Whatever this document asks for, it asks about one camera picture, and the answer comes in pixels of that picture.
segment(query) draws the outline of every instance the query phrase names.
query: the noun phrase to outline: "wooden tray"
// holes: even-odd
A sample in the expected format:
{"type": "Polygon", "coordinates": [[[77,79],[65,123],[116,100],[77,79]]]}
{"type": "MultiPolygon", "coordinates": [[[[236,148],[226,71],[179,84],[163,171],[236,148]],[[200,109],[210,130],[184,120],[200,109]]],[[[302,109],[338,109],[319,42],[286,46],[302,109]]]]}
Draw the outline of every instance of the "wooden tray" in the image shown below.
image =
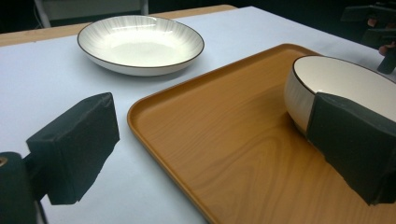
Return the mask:
{"type": "Polygon", "coordinates": [[[281,45],[134,104],[128,123],[213,223],[393,223],[395,204],[368,206],[298,133],[283,88],[281,45]]]}

